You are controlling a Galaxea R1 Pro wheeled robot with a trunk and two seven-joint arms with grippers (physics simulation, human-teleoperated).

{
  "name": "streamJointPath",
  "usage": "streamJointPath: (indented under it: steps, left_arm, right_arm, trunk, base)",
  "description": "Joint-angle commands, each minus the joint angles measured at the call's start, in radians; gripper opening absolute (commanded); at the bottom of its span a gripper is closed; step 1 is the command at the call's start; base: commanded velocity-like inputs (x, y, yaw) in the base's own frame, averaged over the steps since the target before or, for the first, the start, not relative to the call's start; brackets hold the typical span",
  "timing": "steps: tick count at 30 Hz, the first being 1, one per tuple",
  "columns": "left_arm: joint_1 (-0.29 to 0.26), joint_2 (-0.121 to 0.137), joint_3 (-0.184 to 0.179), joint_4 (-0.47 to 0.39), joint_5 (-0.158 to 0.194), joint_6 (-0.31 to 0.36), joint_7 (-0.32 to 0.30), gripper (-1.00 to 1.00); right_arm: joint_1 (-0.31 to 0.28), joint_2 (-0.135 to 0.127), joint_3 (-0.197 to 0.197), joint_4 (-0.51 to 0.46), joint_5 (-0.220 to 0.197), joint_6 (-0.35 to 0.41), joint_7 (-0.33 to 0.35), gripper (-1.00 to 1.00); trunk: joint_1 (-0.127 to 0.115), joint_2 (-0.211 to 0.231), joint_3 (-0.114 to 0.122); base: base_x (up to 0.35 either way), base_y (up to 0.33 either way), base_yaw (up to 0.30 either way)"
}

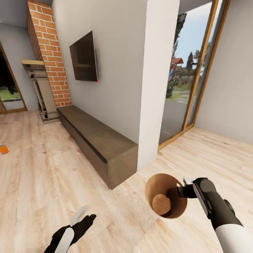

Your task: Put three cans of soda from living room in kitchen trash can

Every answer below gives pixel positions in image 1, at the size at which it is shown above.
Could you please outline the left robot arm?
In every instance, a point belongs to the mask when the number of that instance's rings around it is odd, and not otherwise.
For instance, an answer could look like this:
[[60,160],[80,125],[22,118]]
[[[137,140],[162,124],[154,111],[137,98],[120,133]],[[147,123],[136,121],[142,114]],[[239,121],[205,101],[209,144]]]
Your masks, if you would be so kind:
[[51,244],[44,253],[67,253],[69,247],[85,234],[93,225],[93,220],[97,217],[95,214],[91,214],[90,216],[85,216],[82,221],[79,220],[87,210],[87,206],[82,206],[71,217],[72,227],[70,225],[64,226],[54,233]]

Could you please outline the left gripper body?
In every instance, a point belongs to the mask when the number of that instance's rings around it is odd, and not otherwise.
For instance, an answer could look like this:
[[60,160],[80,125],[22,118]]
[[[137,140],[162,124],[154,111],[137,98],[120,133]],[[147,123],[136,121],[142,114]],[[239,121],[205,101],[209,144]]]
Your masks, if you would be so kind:
[[78,222],[75,225],[80,228],[80,239],[85,234],[85,232],[93,225],[93,222],[91,221],[90,216],[87,215],[81,222]]

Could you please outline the trash can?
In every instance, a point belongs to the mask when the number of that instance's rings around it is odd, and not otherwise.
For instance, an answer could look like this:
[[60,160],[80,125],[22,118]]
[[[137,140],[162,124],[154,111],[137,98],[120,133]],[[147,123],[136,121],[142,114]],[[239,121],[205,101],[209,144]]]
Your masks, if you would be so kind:
[[183,185],[172,175],[158,173],[145,185],[145,197],[149,207],[161,218],[176,219],[184,214],[188,198],[180,198],[177,187]]

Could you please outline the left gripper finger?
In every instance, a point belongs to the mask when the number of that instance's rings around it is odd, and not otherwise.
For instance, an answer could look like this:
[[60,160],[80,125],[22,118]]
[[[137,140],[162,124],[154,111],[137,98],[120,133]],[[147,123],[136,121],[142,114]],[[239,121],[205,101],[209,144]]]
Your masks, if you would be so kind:
[[95,214],[91,214],[91,215],[90,215],[91,221],[93,222],[93,220],[94,220],[96,217],[97,217],[97,216],[96,216]]

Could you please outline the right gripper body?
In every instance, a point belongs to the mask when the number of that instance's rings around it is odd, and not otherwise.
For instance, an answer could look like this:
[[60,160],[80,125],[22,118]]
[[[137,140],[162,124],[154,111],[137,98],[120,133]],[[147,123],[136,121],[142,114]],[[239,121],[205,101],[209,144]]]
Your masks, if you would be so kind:
[[190,190],[189,190],[189,186],[190,185],[187,185],[187,186],[184,186],[184,187],[181,187],[181,186],[177,187],[178,194],[179,194],[180,198],[190,198],[190,199],[195,199],[196,198],[196,197],[191,195]]

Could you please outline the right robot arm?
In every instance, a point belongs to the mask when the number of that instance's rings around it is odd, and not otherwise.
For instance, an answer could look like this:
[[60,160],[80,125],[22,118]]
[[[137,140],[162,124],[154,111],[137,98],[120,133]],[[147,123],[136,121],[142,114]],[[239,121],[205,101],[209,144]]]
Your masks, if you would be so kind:
[[198,198],[211,220],[224,253],[253,253],[253,238],[235,216],[232,205],[222,199],[207,177],[184,177],[184,187],[178,186],[180,198]]

